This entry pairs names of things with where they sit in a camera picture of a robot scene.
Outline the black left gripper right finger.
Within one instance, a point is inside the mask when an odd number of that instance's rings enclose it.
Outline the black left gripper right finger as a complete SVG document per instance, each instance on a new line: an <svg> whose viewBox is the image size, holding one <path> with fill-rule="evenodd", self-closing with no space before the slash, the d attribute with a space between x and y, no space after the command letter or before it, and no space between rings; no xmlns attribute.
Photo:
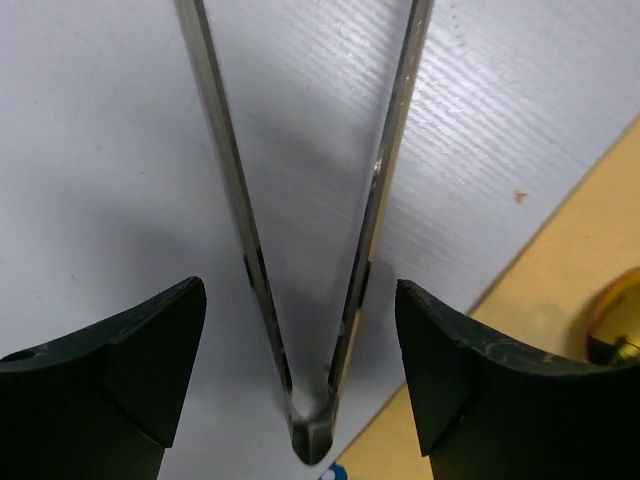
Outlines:
<svg viewBox="0 0 640 480"><path fill-rule="evenodd" d="M639 367L581 363L460 313L410 280L395 320L437 479L635 479Z"/></svg>

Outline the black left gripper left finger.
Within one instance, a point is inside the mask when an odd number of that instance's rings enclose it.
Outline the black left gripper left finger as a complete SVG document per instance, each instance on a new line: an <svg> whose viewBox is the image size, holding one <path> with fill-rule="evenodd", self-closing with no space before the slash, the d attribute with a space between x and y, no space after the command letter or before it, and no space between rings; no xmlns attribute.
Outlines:
<svg viewBox="0 0 640 480"><path fill-rule="evenodd" d="M206 314L202 280L1 360L4 479L155 479Z"/></svg>

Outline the silver metal tongs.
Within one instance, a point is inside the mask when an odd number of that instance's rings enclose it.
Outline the silver metal tongs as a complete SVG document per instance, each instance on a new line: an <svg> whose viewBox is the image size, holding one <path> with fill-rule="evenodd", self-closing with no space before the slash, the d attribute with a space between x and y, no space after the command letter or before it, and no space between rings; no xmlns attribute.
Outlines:
<svg viewBox="0 0 640 480"><path fill-rule="evenodd" d="M242 248L245 271L259 306L279 383L286 400L286 420L291 446L297 457L308 466L314 466L323 460L333 445L341 397L432 9L433 4L430 1L414 1L409 10L372 169L340 328L328 371L327 401L318 412L304 417L293 403L293 380L206 7L202 1L179 1L176 4L182 36L189 53L203 110L217 148L218 163Z"/></svg>

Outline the yellow vehicle print placemat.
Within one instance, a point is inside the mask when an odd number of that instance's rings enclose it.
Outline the yellow vehicle print placemat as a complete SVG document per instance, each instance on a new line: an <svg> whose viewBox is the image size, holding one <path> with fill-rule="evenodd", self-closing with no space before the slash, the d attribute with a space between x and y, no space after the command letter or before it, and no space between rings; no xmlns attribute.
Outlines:
<svg viewBox="0 0 640 480"><path fill-rule="evenodd" d="M639 264L639 126L633 124L473 311L519 340L586 357L589 311ZM429 479L406 387L323 473L325 479Z"/></svg>

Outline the gold metal spoon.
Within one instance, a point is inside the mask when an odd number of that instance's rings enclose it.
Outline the gold metal spoon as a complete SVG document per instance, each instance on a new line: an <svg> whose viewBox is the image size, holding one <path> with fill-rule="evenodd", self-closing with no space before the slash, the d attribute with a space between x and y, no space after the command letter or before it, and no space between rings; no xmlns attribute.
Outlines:
<svg viewBox="0 0 640 480"><path fill-rule="evenodd" d="M575 346L585 361L605 367L639 363L639 267L611 280L577 316Z"/></svg>

